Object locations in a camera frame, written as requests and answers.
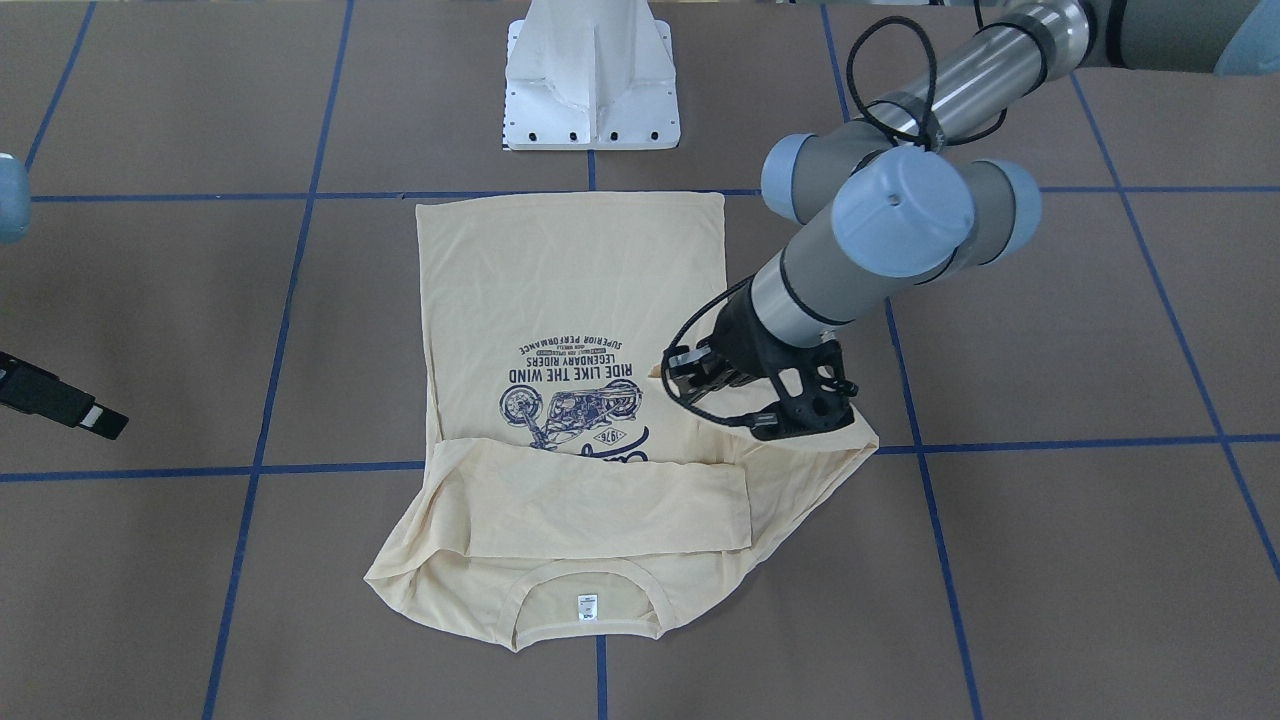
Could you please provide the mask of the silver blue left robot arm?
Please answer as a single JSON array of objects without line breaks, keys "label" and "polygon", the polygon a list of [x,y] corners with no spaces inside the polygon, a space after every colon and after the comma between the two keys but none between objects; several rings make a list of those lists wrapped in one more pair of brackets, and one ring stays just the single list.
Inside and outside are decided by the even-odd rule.
[{"label": "silver blue left robot arm", "polygon": [[762,195],[797,234],[718,302],[712,333],[675,340],[657,372],[692,406],[758,380],[786,413],[832,413],[858,392],[836,331],[884,299],[1024,246],[1036,181],[1010,163],[954,165],[946,151],[989,131],[1043,85],[1083,67],[1266,76],[1277,70],[1275,1],[1020,1],[945,59],[828,135],[768,154]]}]

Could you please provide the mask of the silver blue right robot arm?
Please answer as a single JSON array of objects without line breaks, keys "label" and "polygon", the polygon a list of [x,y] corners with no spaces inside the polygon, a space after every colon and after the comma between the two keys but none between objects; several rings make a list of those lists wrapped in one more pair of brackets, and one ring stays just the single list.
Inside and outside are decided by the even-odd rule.
[{"label": "silver blue right robot arm", "polygon": [[[31,192],[27,169],[13,155],[1,155],[1,240],[13,243],[24,237],[31,223]],[[81,428],[106,439],[116,439],[129,418],[101,405],[92,395],[61,380],[54,373],[1,354],[3,406],[36,415],[63,427]]]}]

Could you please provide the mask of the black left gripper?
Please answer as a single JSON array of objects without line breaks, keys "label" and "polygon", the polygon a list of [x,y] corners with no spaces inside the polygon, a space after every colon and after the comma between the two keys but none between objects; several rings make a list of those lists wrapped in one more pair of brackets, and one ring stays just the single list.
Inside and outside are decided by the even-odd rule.
[{"label": "black left gripper", "polygon": [[791,347],[764,328],[750,295],[731,295],[708,337],[692,347],[672,345],[663,355],[663,379],[672,382],[685,401],[754,380],[774,380],[790,368]]}]

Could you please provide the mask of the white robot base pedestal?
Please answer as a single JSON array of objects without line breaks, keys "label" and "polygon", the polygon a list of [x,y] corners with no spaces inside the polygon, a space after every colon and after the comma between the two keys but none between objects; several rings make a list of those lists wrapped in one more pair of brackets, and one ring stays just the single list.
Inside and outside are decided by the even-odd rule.
[{"label": "white robot base pedestal", "polygon": [[671,27],[646,1],[534,1],[506,33],[512,151],[678,146]]}]

